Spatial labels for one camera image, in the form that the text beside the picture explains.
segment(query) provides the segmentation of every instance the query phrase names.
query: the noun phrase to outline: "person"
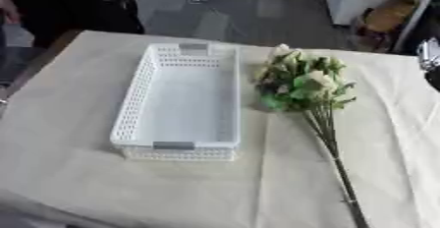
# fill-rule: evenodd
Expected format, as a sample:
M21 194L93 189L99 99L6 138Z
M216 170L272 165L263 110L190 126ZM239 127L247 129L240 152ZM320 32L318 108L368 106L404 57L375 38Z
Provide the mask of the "person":
M38 48L49 47L70 29L144 32L138 20L135 0L6 0L6 2L17 7L17 14L7 15L10 19L20 20L22 26L33 34L33 46Z

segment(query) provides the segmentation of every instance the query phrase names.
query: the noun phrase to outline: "beige tablecloth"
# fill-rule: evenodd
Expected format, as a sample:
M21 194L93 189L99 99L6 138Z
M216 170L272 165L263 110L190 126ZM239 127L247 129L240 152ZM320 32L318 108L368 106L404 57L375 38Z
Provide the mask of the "beige tablecloth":
M87 226L351 228L301 117L254 109L241 46L243 150L232 163L134 162L109 134L145 47L194 39L85 32L16 93L0 121L0 204ZM348 64L357 102L337 112L344 161L372 228L440 227L440 94L415 58L315 50Z

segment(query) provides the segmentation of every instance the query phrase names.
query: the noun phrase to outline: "basket handle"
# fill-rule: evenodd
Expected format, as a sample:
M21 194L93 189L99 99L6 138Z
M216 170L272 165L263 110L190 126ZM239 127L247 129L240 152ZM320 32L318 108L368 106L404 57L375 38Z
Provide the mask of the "basket handle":
M193 142L153 142L154 149L194 150Z
M207 43L180 43L179 48L182 55L209 56Z

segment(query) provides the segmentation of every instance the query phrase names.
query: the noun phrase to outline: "flower stem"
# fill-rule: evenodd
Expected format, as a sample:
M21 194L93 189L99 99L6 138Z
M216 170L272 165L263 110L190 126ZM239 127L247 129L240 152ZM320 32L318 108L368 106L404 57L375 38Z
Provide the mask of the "flower stem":
M336 133L334 129L333 109L331 104L317 105L313 109L304 111L303 115L332 156L332 160L342 181L346 203L350 208L350 212L353 216L355 224L357 225L357 228L368 228L369 226L360 209L355 190L350 182L346 168L339 157L338 143L336 141Z
M349 176L347 175L344 164L342 163L340 158L336 158L334 161L347 194L347 205L350 208L350 212L352 213L357 228L368 228L368 223L366 222L362 210L360 209L358 198L356 197L355 190L353 189L352 183L350 182Z

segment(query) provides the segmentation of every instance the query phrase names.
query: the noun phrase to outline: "white plastic basket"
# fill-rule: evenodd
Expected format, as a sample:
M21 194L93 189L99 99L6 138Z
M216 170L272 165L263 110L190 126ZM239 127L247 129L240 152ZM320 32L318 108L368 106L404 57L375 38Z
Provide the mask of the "white plastic basket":
M151 44L111 133L126 157L233 160L240 142L240 63L223 44Z

